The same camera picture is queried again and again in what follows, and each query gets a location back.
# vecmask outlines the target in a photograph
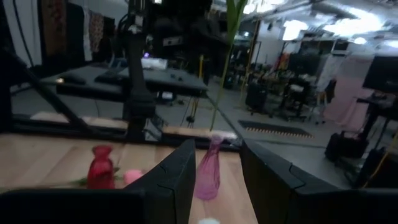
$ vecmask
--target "black metal frame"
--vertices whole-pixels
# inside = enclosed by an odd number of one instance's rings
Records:
[[[10,59],[9,54],[1,53],[0,60],[6,62],[6,73],[18,73],[24,76],[29,84],[48,102],[58,113],[63,114],[69,123],[57,123],[53,121],[37,121],[24,116],[18,116],[12,113],[11,103],[11,82],[10,79],[4,78],[0,82],[0,133],[19,133],[19,134],[39,134],[58,136],[66,138],[83,138],[83,139],[97,139],[105,141],[134,143],[134,144],[155,144],[161,146],[179,146],[187,139],[195,139],[196,147],[199,149],[207,149],[210,146],[208,138],[201,138],[195,136],[184,136],[178,134],[165,134],[161,132],[161,127],[158,127],[160,134],[158,141],[149,141],[144,137],[145,124],[148,118],[136,117],[129,118],[128,129],[133,129],[130,134],[125,129],[105,128],[99,126],[91,126],[79,118],[61,99],[51,92],[47,86],[39,81],[39,79],[28,70],[23,63],[20,63],[14,58]],[[225,141],[221,150],[238,152],[239,146],[232,146],[231,142]]]

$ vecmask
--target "patterned fabric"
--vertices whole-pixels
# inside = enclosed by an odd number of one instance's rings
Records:
[[[104,17],[101,14],[90,12],[90,48],[92,52],[98,52],[98,47],[104,33]]]
[[[41,3],[47,56],[65,53],[67,50],[65,1],[43,0]]]

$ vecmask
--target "computer screen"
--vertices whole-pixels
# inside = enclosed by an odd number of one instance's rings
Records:
[[[398,93],[398,57],[375,56],[363,87],[384,93]]]

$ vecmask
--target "white wall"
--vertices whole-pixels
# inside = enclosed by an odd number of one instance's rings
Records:
[[[398,56],[398,49],[382,45],[380,49],[376,49],[374,46],[369,44],[359,45],[350,43],[347,47],[350,52],[362,52],[366,54],[386,54]]]
[[[115,19],[115,25],[127,14],[128,4],[124,0],[69,0],[70,3],[88,7],[93,12]]]
[[[14,5],[12,0],[3,0],[6,11],[7,22],[10,27],[12,43],[16,54],[27,64],[28,67],[42,64],[42,51],[40,48],[40,30],[37,14],[37,0],[16,0],[19,20],[21,22],[22,33],[32,57],[33,65],[30,64],[27,52],[22,42],[22,36],[18,29]]]
[[[259,50],[259,56],[257,63],[266,63],[269,65],[274,65],[280,55],[282,50],[282,35],[284,30],[279,27],[273,27],[271,30],[267,30],[268,23],[261,22],[257,41],[261,41],[261,47],[259,49],[259,44],[254,46],[253,55],[251,62],[256,61],[257,51]]]

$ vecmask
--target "glass vase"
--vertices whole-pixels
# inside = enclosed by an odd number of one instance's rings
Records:
[[[194,195],[202,200],[217,197],[220,187],[220,161],[218,158],[223,138],[219,135],[211,137],[210,147],[199,163],[195,182]]]

